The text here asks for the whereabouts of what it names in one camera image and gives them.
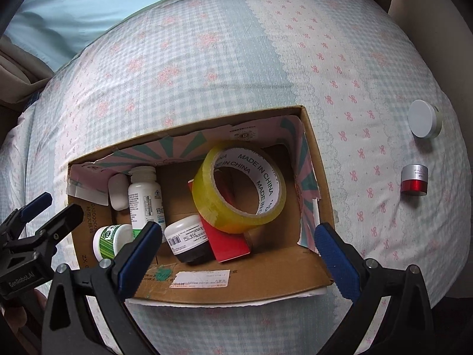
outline metal screw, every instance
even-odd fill
[[[108,268],[112,265],[112,261],[110,259],[102,259],[98,265],[100,265],[101,268]]]
[[[417,267],[417,265],[413,264],[409,266],[409,271],[411,271],[413,274],[419,274],[420,268]]]
[[[375,259],[366,259],[366,265],[368,268],[377,268],[378,267],[378,262]]]
[[[56,268],[56,272],[58,272],[59,274],[62,274],[63,272],[65,272],[67,270],[68,266],[67,264],[59,264],[58,267]]]

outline red and silver jar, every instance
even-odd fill
[[[409,164],[401,172],[401,193],[410,196],[427,195],[429,170],[421,164]]]

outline red booklet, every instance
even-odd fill
[[[193,180],[189,180],[190,190],[192,190],[192,182]],[[223,175],[218,170],[215,171],[215,183],[225,201],[234,205],[235,198],[233,193],[225,185]],[[213,254],[218,262],[225,262],[250,253],[247,240],[244,238],[242,233],[233,234],[222,232],[217,230],[215,227],[212,227],[202,216],[200,217],[200,220],[202,220],[205,233],[209,238],[210,246],[212,247]]]

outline white pill bottle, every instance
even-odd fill
[[[134,167],[129,170],[132,184],[128,187],[129,215],[132,218],[133,238],[137,237],[147,222],[166,228],[161,186],[156,182],[154,167]]]

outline yellow packing tape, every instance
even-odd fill
[[[215,185],[214,170],[232,167],[248,175],[258,190],[256,214],[228,204]],[[222,142],[210,150],[195,175],[192,197],[200,215],[210,225],[228,233],[242,233],[274,220],[286,202],[286,183],[273,160],[248,143]]]

